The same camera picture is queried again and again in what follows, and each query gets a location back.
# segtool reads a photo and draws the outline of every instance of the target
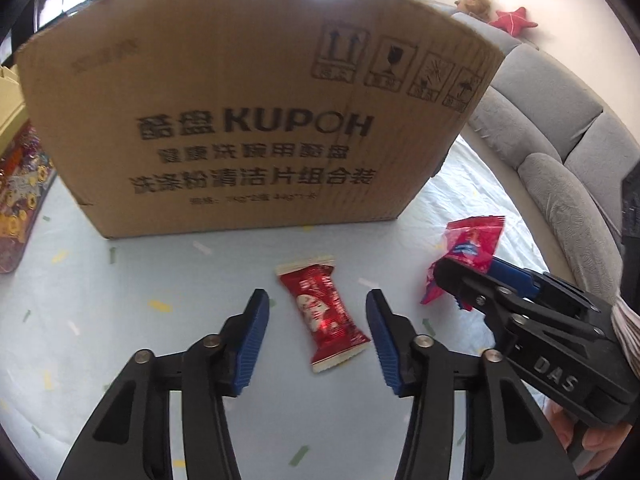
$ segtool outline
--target candy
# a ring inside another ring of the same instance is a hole
[[[362,352],[371,341],[356,327],[338,295],[330,256],[279,266],[276,274],[296,304],[316,342],[314,372],[327,370]]]
[[[452,258],[475,270],[486,273],[494,257],[500,234],[504,228],[504,216],[471,216],[463,220],[449,222],[444,232],[447,240],[447,258]],[[443,293],[433,279],[433,267],[427,270],[426,291],[421,303],[427,304]],[[460,307],[472,310],[466,303]]]

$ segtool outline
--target gray sofa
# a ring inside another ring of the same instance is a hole
[[[454,7],[441,7],[506,55],[468,126],[517,171],[575,283],[612,301],[622,272],[620,181],[640,160],[640,147],[607,105],[554,58],[452,12]]]

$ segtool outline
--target green confetti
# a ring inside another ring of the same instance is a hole
[[[309,446],[302,446],[298,452],[293,456],[289,465],[291,467],[297,466],[300,461],[305,457],[306,453],[309,451]]]
[[[458,447],[460,444],[462,444],[462,441],[465,439],[465,437],[466,437],[466,430],[463,431],[462,435],[460,435],[460,438],[456,442],[456,447]]]
[[[431,326],[431,323],[429,323],[429,320],[427,318],[424,318],[422,320],[422,326],[427,331],[427,335],[430,335],[431,337],[435,337],[436,331],[433,329],[433,326]]]

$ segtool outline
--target package handling symbol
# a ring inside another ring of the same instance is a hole
[[[442,104],[457,112],[464,112],[466,106],[476,95],[481,82],[481,77],[472,73],[468,68],[462,68]]]
[[[408,94],[411,97],[436,102],[455,66],[455,63],[438,54],[427,52],[414,81],[409,86]]]
[[[383,36],[378,42],[364,84],[398,92],[417,50],[415,45],[406,41]]]
[[[356,70],[369,43],[369,33],[346,23],[325,23],[318,42],[311,75],[353,83]]]

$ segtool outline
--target yellow confetti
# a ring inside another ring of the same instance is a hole
[[[159,310],[160,312],[171,312],[173,310],[173,307],[171,305],[167,305],[162,301],[151,300],[149,301],[149,306],[151,308]]]
[[[51,381],[51,372],[44,370],[44,389],[50,392],[53,390],[53,382]]]
[[[56,254],[56,255],[51,259],[51,263],[52,263],[52,264],[58,264],[58,263],[60,263],[62,260],[64,260],[67,256],[69,256],[69,251],[60,251],[58,254]]]
[[[36,209],[36,204],[38,203],[38,199],[33,193],[29,193],[27,195],[27,206],[29,209]]]
[[[49,174],[49,170],[47,170],[46,166],[38,166],[38,180],[44,182],[47,179],[47,175]]]
[[[20,231],[20,221],[16,215],[11,215],[7,221],[7,230],[11,236],[17,236]]]

